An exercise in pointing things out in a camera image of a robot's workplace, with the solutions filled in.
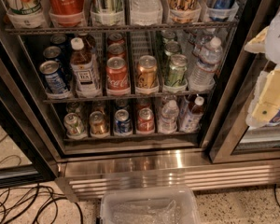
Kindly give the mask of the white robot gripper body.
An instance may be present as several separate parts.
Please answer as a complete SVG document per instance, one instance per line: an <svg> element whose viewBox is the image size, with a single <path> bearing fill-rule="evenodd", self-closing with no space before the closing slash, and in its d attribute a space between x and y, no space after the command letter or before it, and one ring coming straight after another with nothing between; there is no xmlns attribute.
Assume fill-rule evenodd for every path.
<svg viewBox="0 0 280 224"><path fill-rule="evenodd" d="M265 38L266 58L280 64L280 11L273 18Z"/></svg>

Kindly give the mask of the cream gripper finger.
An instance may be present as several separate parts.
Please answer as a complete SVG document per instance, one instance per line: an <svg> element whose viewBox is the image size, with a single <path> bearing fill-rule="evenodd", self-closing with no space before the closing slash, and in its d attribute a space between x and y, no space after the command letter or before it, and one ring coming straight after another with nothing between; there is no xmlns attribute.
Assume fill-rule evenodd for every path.
<svg viewBox="0 0 280 224"><path fill-rule="evenodd" d="M245 46L244 50L249 53L264 53L265 52L265 38L267 35L269 27L265 27L262 29L254 38L248 41Z"/></svg>
<svg viewBox="0 0 280 224"><path fill-rule="evenodd" d="M272 70L267 76L252 111L252 117L258 122L269 122L280 109L280 67Z"/></svg>

